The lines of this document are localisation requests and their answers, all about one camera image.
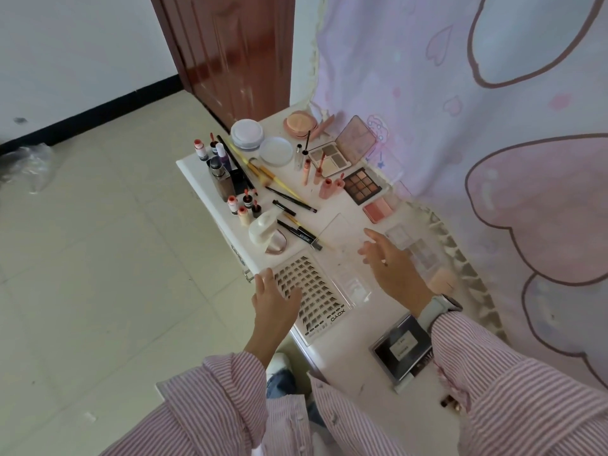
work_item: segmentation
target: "blue jeans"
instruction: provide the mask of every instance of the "blue jeans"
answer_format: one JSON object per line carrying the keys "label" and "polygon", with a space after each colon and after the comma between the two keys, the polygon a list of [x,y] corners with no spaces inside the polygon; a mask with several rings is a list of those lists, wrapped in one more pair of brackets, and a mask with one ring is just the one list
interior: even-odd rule
{"label": "blue jeans", "polygon": [[[294,374],[287,368],[283,368],[272,375],[266,383],[266,398],[281,398],[285,395],[295,395],[296,393]],[[325,427],[325,423],[315,402],[308,405],[307,412],[309,421]]]}

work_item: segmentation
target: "brown wooden door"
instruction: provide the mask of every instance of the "brown wooden door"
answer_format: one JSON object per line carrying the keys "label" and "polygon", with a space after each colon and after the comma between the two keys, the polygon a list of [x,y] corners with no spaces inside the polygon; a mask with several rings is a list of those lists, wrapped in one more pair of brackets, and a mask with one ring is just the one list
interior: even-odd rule
{"label": "brown wooden door", "polygon": [[228,128],[289,106],[295,0],[152,2],[185,88]]}

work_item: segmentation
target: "floor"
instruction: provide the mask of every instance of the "floor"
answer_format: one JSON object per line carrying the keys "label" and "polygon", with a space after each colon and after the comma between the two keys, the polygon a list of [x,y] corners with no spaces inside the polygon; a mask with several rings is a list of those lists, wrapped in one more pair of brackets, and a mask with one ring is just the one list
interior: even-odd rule
{"label": "floor", "polygon": [[156,382],[247,342],[254,289],[175,165],[209,132],[179,92],[55,146],[40,194],[1,186],[0,455],[95,456]]}

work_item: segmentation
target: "hand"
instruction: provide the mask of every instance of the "hand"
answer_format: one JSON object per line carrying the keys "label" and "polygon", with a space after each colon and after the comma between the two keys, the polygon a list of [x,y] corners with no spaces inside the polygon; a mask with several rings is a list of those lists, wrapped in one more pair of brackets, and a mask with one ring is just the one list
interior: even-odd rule
{"label": "hand", "polygon": [[281,295],[272,269],[264,269],[255,276],[255,294],[251,298],[255,309],[254,334],[244,351],[255,355],[264,368],[294,325],[301,299],[300,288],[294,288],[288,299]]}
{"label": "hand", "polygon": [[416,271],[407,251],[399,250],[383,234],[364,229],[365,234],[375,243],[366,241],[359,254],[365,256],[363,262],[369,264],[376,281],[386,294],[419,317],[434,293],[429,290]]}

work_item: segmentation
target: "white shoe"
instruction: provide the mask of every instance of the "white shoe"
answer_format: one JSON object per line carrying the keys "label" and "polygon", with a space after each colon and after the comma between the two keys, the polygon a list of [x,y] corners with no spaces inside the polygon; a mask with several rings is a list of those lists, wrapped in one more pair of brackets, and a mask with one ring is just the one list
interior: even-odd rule
{"label": "white shoe", "polygon": [[266,382],[270,381],[270,378],[272,376],[274,376],[276,373],[278,373],[284,368],[287,368],[289,371],[291,371],[291,363],[289,363],[287,355],[282,354],[281,352],[275,353],[272,356],[272,360],[270,360],[268,368],[266,368]]}

